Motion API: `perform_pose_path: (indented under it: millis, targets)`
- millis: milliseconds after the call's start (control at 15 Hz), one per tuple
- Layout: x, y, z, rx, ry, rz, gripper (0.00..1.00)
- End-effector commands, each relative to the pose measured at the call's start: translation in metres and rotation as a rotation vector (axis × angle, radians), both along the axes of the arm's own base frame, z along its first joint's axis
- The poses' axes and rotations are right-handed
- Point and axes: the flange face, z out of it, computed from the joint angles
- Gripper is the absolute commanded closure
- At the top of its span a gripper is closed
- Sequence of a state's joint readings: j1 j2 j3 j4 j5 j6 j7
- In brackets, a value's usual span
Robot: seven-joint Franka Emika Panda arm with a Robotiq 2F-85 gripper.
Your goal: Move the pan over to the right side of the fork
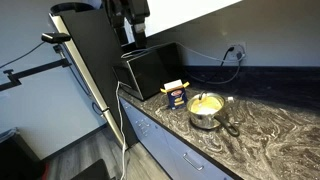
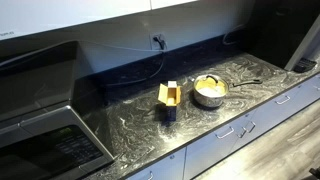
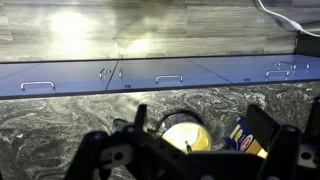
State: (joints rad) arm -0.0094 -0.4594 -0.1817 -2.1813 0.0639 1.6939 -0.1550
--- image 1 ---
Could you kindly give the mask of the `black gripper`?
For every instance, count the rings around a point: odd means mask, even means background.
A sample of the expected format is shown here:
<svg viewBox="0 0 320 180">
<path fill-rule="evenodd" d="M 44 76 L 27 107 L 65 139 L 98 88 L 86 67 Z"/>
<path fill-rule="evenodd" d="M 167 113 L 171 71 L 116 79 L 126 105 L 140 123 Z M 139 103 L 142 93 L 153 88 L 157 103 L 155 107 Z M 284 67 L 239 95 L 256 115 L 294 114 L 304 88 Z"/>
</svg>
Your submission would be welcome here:
<svg viewBox="0 0 320 180">
<path fill-rule="evenodd" d="M 124 22 L 128 21 L 138 48 L 147 44 L 145 19 L 150 16 L 147 0 L 102 0 L 109 24 L 121 45 L 128 44 Z"/>
</svg>

